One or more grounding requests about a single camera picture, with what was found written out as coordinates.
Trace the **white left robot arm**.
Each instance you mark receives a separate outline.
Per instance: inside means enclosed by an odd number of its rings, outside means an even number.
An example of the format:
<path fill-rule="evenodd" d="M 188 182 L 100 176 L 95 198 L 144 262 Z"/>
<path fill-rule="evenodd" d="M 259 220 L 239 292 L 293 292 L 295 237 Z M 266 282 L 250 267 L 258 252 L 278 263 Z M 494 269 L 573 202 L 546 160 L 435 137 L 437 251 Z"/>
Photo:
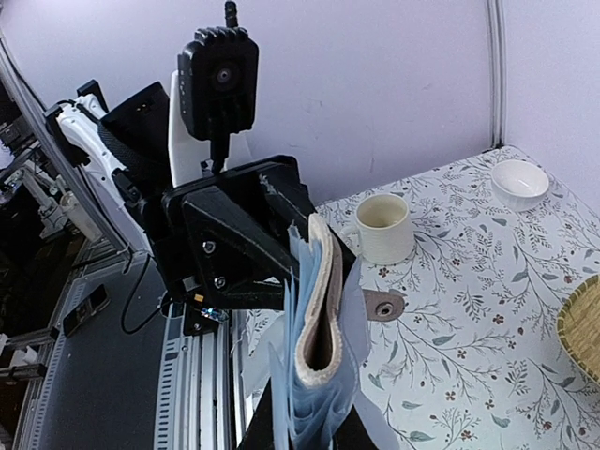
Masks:
<path fill-rule="evenodd" d="M 340 329 L 350 250 L 316 213 L 296 160 L 280 155 L 176 185 L 159 83 L 108 110 L 97 82 L 46 112 L 74 166 L 97 163 L 149 243 L 171 299 L 202 309 L 274 309 L 294 288 L 310 331 Z"/>

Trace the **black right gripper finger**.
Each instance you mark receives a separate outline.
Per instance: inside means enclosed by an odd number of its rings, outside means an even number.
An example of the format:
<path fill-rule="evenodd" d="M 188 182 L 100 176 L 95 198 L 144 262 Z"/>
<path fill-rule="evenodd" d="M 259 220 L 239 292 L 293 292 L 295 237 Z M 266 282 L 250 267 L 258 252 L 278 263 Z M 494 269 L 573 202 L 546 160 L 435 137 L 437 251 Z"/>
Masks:
<path fill-rule="evenodd" d="M 237 450 L 275 449 L 272 412 L 272 379 L 269 379 Z"/>

